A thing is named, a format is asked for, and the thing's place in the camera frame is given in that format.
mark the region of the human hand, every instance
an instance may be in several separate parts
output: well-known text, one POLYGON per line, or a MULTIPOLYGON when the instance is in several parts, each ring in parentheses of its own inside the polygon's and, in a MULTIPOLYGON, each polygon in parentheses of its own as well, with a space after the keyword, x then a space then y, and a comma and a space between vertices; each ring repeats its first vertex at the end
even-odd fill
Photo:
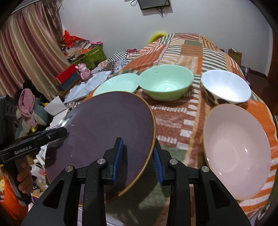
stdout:
MULTIPOLYGON (((32 191, 33 188, 33 178, 30 173, 30 165, 26 157, 21 159, 21 170, 18 172, 17 180, 21 182, 18 186, 18 189, 22 191, 22 193, 27 194, 32 191)), ((7 180, 9 179, 9 174, 4 167, 1 167, 1 172, 3 177, 7 180)))

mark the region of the pink plush toy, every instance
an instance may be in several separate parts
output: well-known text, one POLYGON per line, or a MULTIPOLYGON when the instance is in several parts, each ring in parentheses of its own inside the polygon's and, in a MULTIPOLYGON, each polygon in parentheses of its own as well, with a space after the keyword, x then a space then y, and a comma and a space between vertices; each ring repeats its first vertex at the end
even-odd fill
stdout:
POLYGON ((87 68, 86 64, 80 63, 75 68, 79 70, 82 80, 86 81, 92 77, 91 71, 87 68))

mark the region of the orange sleeve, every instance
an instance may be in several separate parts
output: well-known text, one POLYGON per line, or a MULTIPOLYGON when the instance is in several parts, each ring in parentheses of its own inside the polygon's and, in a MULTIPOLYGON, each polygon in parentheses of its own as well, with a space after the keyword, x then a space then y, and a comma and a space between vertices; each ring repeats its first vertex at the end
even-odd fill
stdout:
POLYGON ((28 206, 21 206, 18 199, 14 196, 13 189, 8 180, 4 178, 4 201, 1 202, 5 211, 10 217, 20 225, 26 214, 28 213, 28 206))

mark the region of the green bowl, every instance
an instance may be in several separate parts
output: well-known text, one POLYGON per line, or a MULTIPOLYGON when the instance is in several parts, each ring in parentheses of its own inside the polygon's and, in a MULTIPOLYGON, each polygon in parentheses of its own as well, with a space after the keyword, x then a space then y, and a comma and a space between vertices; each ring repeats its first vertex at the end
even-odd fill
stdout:
POLYGON ((149 68, 138 79, 139 86, 151 98, 172 101, 181 98, 193 82, 193 73, 182 66, 169 64, 149 68))

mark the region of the metal screw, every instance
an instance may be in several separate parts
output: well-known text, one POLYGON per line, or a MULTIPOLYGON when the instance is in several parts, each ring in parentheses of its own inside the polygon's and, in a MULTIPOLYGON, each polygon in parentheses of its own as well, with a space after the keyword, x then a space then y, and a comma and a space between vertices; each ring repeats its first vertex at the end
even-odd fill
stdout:
POLYGON ((176 159, 171 159, 171 160, 170 160, 170 163, 171 163, 172 165, 176 165, 176 164, 178 164, 178 160, 176 160, 176 159))
POLYGON ((67 172, 70 172, 70 171, 73 170, 73 166, 67 166, 67 167, 65 168, 65 170, 66 170, 67 172))
POLYGON ((105 163, 105 159, 99 159, 98 160, 98 164, 103 164, 103 163, 105 163))
POLYGON ((208 168, 207 166, 203 166, 203 167, 202 167, 202 170, 203 170, 204 172, 208 172, 208 171, 209 171, 209 168, 208 168))

